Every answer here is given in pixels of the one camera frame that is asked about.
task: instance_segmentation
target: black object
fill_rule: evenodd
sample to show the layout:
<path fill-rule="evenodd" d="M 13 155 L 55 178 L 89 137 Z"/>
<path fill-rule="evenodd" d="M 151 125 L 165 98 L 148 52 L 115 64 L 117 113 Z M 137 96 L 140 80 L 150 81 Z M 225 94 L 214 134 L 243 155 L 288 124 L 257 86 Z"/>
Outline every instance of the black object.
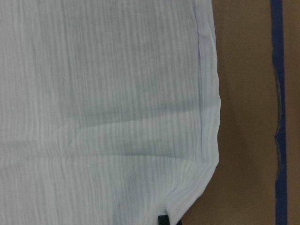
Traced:
<path fill-rule="evenodd" d="M 168 215 L 158 216 L 158 224 L 159 225 L 170 225 L 169 216 Z"/>

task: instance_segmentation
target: white fabric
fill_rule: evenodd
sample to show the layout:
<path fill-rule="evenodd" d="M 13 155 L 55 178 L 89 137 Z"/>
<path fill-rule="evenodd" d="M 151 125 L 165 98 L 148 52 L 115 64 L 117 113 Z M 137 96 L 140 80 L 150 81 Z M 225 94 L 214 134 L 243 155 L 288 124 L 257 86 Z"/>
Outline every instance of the white fabric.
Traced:
<path fill-rule="evenodd" d="M 175 225 L 218 85 L 210 0 L 2 0 L 0 224 Z"/>

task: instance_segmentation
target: brown surface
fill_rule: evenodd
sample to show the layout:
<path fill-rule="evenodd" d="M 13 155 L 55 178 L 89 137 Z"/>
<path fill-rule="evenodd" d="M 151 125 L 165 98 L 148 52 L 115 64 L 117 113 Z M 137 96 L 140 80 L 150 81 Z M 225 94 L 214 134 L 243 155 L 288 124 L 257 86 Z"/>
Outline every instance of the brown surface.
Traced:
<path fill-rule="evenodd" d="M 288 223 L 300 224 L 300 1 L 284 1 Z"/>
<path fill-rule="evenodd" d="M 278 101 L 270 1 L 213 0 L 213 4 L 222 99 L 220 162 L 182 221 L 184 225 L 272 225 Z"/>

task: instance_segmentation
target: blue tape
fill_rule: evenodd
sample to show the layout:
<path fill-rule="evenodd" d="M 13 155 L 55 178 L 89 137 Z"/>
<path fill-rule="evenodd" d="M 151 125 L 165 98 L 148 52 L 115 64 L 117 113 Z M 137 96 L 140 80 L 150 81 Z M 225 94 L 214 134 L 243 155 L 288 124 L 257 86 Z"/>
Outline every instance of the blue tape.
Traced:
<path fill-rule="evenodd" d="M 285 65 L 282 0 L 271 0 L 273 64 L 277 75 L 279 123 L 276 134 L 278 174 L 276 180 L 276 225 L 287 224 L 286 133 L 285 133 Z"/>

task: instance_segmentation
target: striped fabric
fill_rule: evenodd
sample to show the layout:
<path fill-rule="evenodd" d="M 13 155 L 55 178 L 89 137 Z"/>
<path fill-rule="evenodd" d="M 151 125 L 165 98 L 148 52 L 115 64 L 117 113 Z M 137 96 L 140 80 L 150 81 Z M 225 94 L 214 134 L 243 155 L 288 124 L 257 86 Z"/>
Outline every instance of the striped fabric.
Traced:
<path fill-rule="evenodd" d="M 211 0 L 2 0 L 0 224 L 177 224 L 218 85 Z"/>

